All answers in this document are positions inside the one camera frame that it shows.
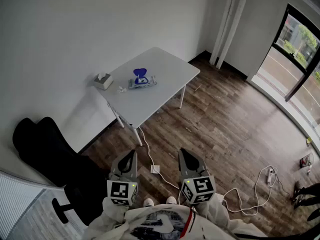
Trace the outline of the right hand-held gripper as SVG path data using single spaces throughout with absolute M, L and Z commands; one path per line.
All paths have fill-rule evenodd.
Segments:
M 209 202 L 216 193 L 216 184 L 214 176 L 205 170 L 204 160 L 184 148 L 179 150 L 178 160 L 179 168 L 182 170 L 201 171 L 199 176 L 186 178 L 182 182 L 181 192 L 186 198 L 186 203 L 195 206 Z

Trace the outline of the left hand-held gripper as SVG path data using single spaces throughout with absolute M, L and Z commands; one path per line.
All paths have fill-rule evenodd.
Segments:
M 120 206 L 131 206 L 138 194 L 138 154 L 132 149 L 112 162 L 107 180 L 107 197 Z

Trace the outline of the blue lidded wipes pack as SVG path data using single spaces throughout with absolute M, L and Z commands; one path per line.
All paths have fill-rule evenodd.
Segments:
M 136 68 L 133 70 L 133 74 L 135 75 L 135 78 L 132 78 L 128 81 L 128 88 L 130 90 L 148 88 L 148 87 L 153 87 L 157 85 L 157 82 L 153 75 L 147 76 L 146 68 Z M 139 84 L 135 83 L 135 80 L 137 77 L 139 77 L 139 80 L 140 80 Z

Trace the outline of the person's right forearm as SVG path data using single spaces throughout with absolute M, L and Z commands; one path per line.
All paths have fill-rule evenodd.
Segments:
M 198 204 L 195 209 L 199 215 L 220 227 L 227 227 L 230 224 L 228 210 L 222 205 L 216 194 L 210 201 Z

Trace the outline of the person's left forearm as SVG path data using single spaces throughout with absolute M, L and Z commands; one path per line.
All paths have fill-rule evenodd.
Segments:
M 128 206 L 114 204 L 110 198 L 105 197 L 103 202 L 102 221 L 106 225 L 122 224 L 125 214 L 129 210 Z

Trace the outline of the white printed sweatshirt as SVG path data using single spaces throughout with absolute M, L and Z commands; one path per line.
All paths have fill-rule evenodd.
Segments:
M 123 223 L 105 224 L 102 215 L 89 224 L 83 240 L 252 240 L 266 235 L 252 223 L 230 219 L 218 226 L 180 204 L 128 209 Z

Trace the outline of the black office chair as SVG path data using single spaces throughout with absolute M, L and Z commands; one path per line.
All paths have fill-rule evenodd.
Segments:
M 71 148 L 52 118 L 44 117 L 38 123 L 22 119 L 12 142 L 23 162 L 63 188 L 69 203 L 61 205 L 56 198 L 51 202 L 63 224 L 69 221 L 65 215 L 69 210 L 74 210 L 86 226 L 102 214 L 107 197 L 104 172 L 88 156 Z

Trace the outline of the grey white tissue box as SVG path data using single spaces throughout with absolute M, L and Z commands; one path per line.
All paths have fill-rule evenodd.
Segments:
M 99 73 L 93 80 L 93 84 L 96 88 L 101 90 L 107 90 L 108 87 L 113 83 L 113 77 L 108 73 Z

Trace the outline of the white table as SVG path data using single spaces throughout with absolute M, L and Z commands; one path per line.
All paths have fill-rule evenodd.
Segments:
M 159 48 L 149 50 L 113 70 L 113 82 L 99 94 L 121 126 L 127 124 L 141 146 L 137 129 L 176 93 L 184 97 L 187 84 L 200 70 Z

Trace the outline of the clear bag with red items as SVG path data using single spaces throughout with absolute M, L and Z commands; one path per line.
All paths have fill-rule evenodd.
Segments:
M 302 168 L 307 168 L 307 175 L 309 176 L 311 173 L 311 168 L 314 164 L 314 154 L 310 152 L 306 156 L 302 157 L 299 160 L 299 167 Z

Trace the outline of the black stand legs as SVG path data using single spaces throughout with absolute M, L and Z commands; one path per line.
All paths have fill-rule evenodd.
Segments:
M 310 195 L 310 198 L 299 198 L 299 196 Z M 293 197 L 291 199 L 294 204 L 294 209 L 298 207 L 308 207 L 320 205 L 320 183 L 315 183 L 309 187 L 302 187 L 299 181 L 295 182 Z

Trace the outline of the striped glass partition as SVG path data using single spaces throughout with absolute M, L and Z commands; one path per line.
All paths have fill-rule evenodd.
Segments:
M 67 202 L 62 190 L 25 184 L 0 172 L 0 240 L 55 240 L 67 233 L 51 201 Z

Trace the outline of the black framed window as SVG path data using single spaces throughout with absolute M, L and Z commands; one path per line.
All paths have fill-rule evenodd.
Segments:
M 320 29 L 290 4 L 256 76 L 320 136 Z

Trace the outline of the white vertical pipe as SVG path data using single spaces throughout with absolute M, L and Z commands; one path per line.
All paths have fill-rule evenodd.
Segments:
M 219 51 L 221 49 L 222 42 L 228 28 L 231 14 L 233 13 L 234 4 L 235 4 L 235 0 L 226 0 L 219 30 L 218 30 L 217 37 L 216 37 L 214 47 L 211 53 L 211 57 L 209 60 L 211 65 L 215 65 L 217 57 L 219 57 Z
M 218 60 L 218 62 L 216 64 L 216 67 L 218 69 L 221 68 L 221 66 L 222 66 L 222 64 L 223 64 L 223 62 L 225 60 L 225 57 L 227 55 L 227 52 L 228 52 L 228 50 L 229 50 L 229 48 L 231 46 L 232 40 L 234 38 L 234 35 L 236 33 L 238 24 L 240 22 L 240 18 L 242 16 L 246 1 L 247 0 L 239 0 L 239 4 L 238 4 L 238 7 L 237 7 L 237 9 L 235 11 L 235 15 L 234 15 L 234 19 L 233 19 L 232 25 L 230 27 L 230 31 L 229 31 L 227 39 L 226 39 L 226 41 L 224 43 L 221 55 L 219 56 L 219 60 Z

